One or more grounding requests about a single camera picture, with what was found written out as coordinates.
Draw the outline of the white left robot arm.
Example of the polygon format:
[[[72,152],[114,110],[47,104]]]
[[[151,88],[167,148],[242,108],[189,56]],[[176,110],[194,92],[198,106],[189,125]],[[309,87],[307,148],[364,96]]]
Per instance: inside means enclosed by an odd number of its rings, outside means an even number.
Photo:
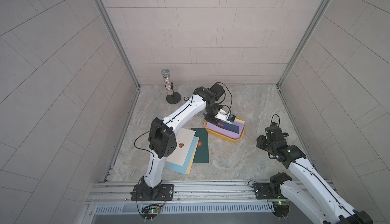
[[[163,119],[155,118],[150,127],[148,141],[151,153],[146,174],[140,179],[142,192],[150,198],[158,195],[162,183],[162,172],[167,157],[177,147],[178,131],[195,115],[206,111],[205,120],[212,124],[221,121],[231,123],[235,116],[223,111],[223,105],[218,102],[225,95],[221,83],[215,83],[211,88],[198,87],[189,100],[175,112]]]

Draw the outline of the beige tan envelope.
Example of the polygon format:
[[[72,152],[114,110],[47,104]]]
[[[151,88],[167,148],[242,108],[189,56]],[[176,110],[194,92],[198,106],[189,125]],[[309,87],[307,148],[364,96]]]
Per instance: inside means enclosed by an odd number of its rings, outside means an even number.
[[[188,167],[187,167],[187,170],[186,170],[186,172],[185,172],[186,175],[189,175],[190,172],[191,172],[191,169],[192,169],[192,165],[193,165],[193,161],[194,161],[194,158],[195,158],[195,154],[196,154],[197,148],[198,148],[198,143],[197,143],[196,146],[195,146],[195,149],[194,149],[194,151],[193,151],[192,157],[191,157],[191,159],[190,159],[190,163],[189,163],[189,165],[188,165]]]

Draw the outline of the cream white envelope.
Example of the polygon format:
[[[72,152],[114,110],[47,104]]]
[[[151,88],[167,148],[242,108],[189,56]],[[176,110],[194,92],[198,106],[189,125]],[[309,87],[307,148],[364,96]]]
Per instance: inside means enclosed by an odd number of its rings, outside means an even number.
[[[176,135],[177,147],[173,153],[167,157],[167,162],[183,166],[194,136],[195,131],[181,128]]]

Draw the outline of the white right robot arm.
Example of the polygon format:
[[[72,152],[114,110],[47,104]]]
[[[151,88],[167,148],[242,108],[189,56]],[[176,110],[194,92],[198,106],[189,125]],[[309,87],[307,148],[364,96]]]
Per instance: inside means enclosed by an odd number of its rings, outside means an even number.
[[[257,148],[268,153],[269,159],[281,162],[306,187],[304,192],[286,173],[270,178],[269,196],[292,201],[315,224],[371,224],[365,211],[357,211],[319,175],[303,151],[288,145],[278,123],[272,122],[265,135],[257,138]]]

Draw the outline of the navy blue envelope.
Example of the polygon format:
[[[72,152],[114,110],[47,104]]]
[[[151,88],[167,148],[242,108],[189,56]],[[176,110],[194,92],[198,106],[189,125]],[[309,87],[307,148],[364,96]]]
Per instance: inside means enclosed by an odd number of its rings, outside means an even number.
[[[206,120],[206,127],[220,133],[242,133],[245,123],[235,120],[232,124],[228,121],[223,121],[217,117],[212,117],[208,114],[203,113]]]

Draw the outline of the light blue envelope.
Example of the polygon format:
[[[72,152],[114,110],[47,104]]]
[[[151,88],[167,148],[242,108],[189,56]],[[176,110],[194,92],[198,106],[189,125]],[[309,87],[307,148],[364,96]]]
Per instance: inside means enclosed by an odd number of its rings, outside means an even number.
[[[190,150],[185,158],[183,166],[180,166],[180,165],[177,165],[174,163],[168,163],[167,168],[169,170],[175,171],[175,172],[180,173],[180,174],[188,174],[187,170],[192,165],[192,162],[194,160],[195,153],[196,153],[197,146],[198,146],[198,141],[199,141],[199,137],[193,138],[192,144],[190,146]]]

